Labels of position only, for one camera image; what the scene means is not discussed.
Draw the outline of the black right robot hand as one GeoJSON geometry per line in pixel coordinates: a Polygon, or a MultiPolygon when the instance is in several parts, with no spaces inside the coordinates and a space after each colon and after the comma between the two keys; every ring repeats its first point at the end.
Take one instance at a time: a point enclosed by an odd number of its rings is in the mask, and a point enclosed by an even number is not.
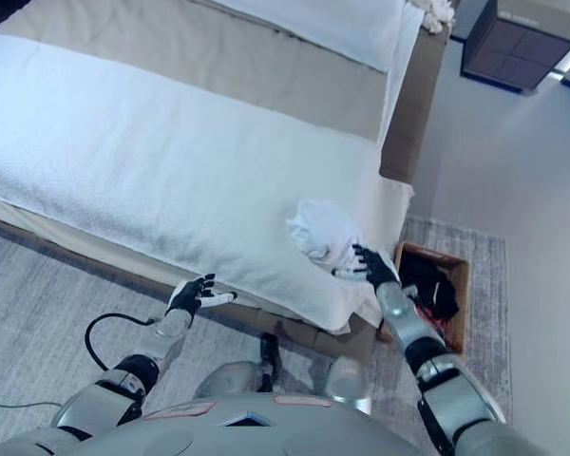
{"type": "Polygon", "coordinates": [[[401,284],[390,258],[383,258],[380,253],[362,244],[353,244],[352,250],[358,265],[352,269],[332,268],[332,276],[350,281],[368,282],[374,289],[385,283],[401,284]]]}

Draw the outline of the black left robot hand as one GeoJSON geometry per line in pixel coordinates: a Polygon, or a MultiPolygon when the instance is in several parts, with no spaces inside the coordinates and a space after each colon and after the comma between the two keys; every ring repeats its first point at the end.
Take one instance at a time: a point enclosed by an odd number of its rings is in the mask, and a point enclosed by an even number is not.
{"type": "Polygon", "coordinates": [[[190,281],[182,281],[171,294],[166,314],[175,310],[187,311],[191,316],[203,307],[228,304],[237,299],[234,291],[215,293],[215,274],[201,275],[190,281]]]}

